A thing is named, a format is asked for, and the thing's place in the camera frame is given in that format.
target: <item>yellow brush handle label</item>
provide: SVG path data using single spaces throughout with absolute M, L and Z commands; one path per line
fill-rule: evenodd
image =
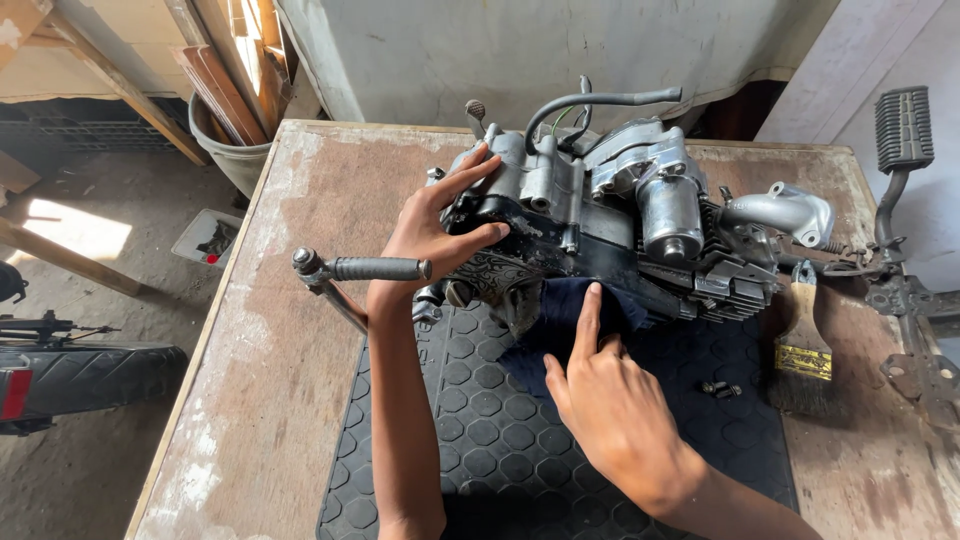
M 830 380 L 832 357 L 826 353 L 808 351 L 800 347 L 790 347 L 778 343 L 776 356 L 774 366 L 777 369 Z

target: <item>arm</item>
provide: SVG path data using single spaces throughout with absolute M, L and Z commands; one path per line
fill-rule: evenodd
M 436 280 L 507 235 L 506 224 L 459 236 L 440 225 L 440 210 L 500 164 L 498 156 L 481 162 L 486 155 L 487 145 L 481 144 L 446 178 L 410 197 L 382 257 L 429 258 Z M 437 433 L 411 322 L 413 293 L 423 285 L 371 282 L 367 292 L 373 488 L 382 539 L 438 538 L 446 524 Z
M 552 355 L 543 359 L 560 416 L 597 471 L 651 517 L 706 538 L 820 539 L 800 516 L 710 467 L 681 440 L 657 378 L 618 335 L 597 343 L 600 292 L 593 283 L 584 298 L 566 373 Z

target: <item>red reflector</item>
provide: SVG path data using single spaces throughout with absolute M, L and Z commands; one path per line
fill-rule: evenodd
M 34 370 L 16 368 L 3 370 L 6 375 L 6 392 L 3 404 L 0 405 L 0 420 L 19 418 L 23 414 L 23 404 L 27 402 L 27 393 L 30 392 L 30 380 L 34 377 Z

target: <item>worn table surface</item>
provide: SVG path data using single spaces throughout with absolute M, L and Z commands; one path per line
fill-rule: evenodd
M 282 126 L 128 538 L 314 538 L 361 335 L 303 290 L 290 253 L 378 255 L 426 168 L 472 141 L 443 128 Z M 783 180 L 833 202 L 835 239 L 872 237 L 874 200 L 849 148 L 688 145 L 713 200 L 720 185 L 739 195 Z M 363 305 L 363 283 L 345 289 Z M 960 537 L 957 444 L 877 370 L 900 350 L 894 326 L 861 291 L 820 289 L 817 322 L 851 415 L 837 426 L 783 419 L 802 515 L 826 538 Z

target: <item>dark blue cloth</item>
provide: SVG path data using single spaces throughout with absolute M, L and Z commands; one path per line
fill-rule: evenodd
M 554 408 L 556 405 L 544 380 L 543 355 L 556 356 L 566 368 L 577 336 L 577 319 L 584 306 L 584 295 L 595 281 L 589 278 L 545 280 L 540 290 L 540 316 L 498 360 L 527 392 Z M 599 337 L 619 333 L 626 338 L 645 328 L 646 320 L 647 310 L 630 295 L 604 285 Z

